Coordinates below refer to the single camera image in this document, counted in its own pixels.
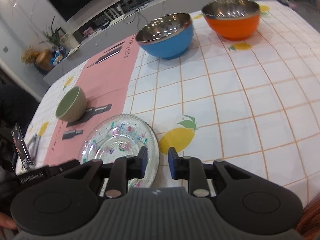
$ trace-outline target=table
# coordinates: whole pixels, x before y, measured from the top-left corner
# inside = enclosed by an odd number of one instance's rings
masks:
[[[180,156],[204,163],[222,158],[292,190],[306,206],[320,192],[320,34],[290,8],[260,4],[266,7],[259,28],[245,41],[218,36],[198,11],[191,14],[192,45],[180,58],[153,57],[132,36],[114,56],[87,68],[102,51],[64,75],[44,96],[26,134],[26,141],[43,134],[37,166],[76,158],[98,123],[134,114],[150,124],[161,149],[168,131],[184,136],[181,144],[173,140]],[[69,128],[58,121],[57,104],[75,85],[89,107],[112,104],[110,111]],[[193,134],[174,130],[193,118]],[[62,140],[68,130],[83,131]],[[187,183],[171,179],[167,155],[160,153],[153,187],[174,186]]]

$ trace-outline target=glass plate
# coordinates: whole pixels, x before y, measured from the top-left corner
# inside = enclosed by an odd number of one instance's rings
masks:
[[[102,159],[103,163],[113,163],[122,156],[138,155],[142,146],[148,148],[146,173],[143,179],[129,180],[128,188],[150,187],[159,165],[158,142],[149,125],[134,115],[115,115],[96,126],[84,141],[78,160],[85,163],[92,159]]]

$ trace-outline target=pink placemat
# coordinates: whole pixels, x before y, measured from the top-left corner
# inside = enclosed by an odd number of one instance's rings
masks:
[[[88,60],[75,84],[86,95],[86,114],[74,123],[58,121],[44,164],[56,165],[77,158],[93,128],[103,120],[122,113],[139,51],[134,38],[135,35],[128,37]]]

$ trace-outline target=metal screw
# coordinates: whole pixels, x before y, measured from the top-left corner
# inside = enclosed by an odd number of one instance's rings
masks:
[[[108,191],[106,191],[106,196],[108,198],[117,198],[121,196],[121,191],[117,190],[117,189],[110,189]]]
[[[206,197],[210,194],[209,191],[207,191],[206,189],[200,188],[200,189],[196,189],[193,192],[193,195],[195,195],[196,197]]]

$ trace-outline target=lemon print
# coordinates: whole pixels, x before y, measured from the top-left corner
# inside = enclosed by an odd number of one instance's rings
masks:
[[[183,127],[170,130],[159,141],[159,149],[163,154],[168,154],[170,147],[174,147],[177,153],[183,151],[194,138],[195,131],[197,130],[196,119],[190,115],[184,116],[191,120],[178,122]]]
[[[42,126],[39,130],[39,133],[38,133],[39,136],[42,136],[44,134],[45,130],[47,130],[48,124],[49,124],[49,122],[44,122],[42,124]]]
[[[269,6],[266,6],[266,5],[260,5],[260,12],[261,13],[266,13],[270,10],[270,7]]]
[[[200,19],[202,17],[202,14],[198,14],[197,16],[194,16],[192,19],[196,20],[196,19]]]
[[[235,43],[229,48],[230,51],[231,50],[249,50],[249,49],[252,49],[252,46],[244,42]]]
[[[65,83],[64,86],[63,86],[63,90],[66,89],[66,87],[71,83],[71,81],[73,80],[74,77],[75,77],[75,76],[72,76],[72,77],[70,77],[70,78],[66,81],[66,83]]]

